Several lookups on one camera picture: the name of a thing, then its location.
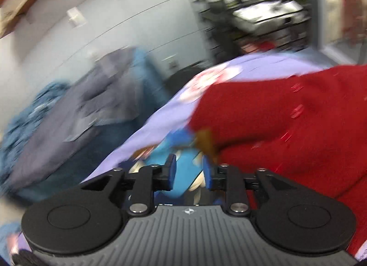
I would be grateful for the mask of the purple floral bed sheet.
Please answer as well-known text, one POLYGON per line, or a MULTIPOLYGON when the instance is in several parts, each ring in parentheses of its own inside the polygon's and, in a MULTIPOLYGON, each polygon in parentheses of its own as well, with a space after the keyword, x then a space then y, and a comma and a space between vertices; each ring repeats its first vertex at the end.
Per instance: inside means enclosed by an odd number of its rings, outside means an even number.
MULTIPOLYGON (((186 125, 195 105, 174 96, 147 123, 117 148, 94 171, 109 170, 118 159, 158 142, 173 129, 186 125)), ((106 249, 76 257, 37 253, 47 265, 255 265, 265 242, 249 224, 232 222, 216 208, 195 208, 187 214, 164 206, 148 222, 133 221, 106 249)))

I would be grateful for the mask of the cluttered black shelf rack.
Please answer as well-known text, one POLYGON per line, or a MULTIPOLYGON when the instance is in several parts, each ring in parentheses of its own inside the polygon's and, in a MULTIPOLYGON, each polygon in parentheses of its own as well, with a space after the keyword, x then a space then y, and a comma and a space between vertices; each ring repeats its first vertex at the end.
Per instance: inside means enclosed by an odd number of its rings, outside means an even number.
POLYGON ((309 0, 190 0, 211 60, 256 52, 300 52, 309 46, 309 0))

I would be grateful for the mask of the red knitted garment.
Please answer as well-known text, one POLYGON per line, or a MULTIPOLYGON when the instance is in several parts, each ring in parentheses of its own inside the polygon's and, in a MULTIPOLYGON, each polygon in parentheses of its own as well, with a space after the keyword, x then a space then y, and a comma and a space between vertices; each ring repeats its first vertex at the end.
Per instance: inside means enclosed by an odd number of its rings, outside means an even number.
POLYGON ((209 87, 189 122, 205 154, 243 172, 264 167, 347 205, 348 248, 366 250, 366 67, 209 87))

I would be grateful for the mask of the teal blue blanket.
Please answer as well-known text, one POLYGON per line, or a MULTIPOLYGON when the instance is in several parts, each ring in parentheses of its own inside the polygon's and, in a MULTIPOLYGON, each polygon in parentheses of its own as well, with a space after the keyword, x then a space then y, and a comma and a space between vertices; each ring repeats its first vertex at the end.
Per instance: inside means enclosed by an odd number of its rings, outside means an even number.
POLYGON ((25 144, 42 120, 70 87, 70 83, 65 81, 48 84, 28 107, 9 122, 1 141, 1 183, 8 179, 25 144))

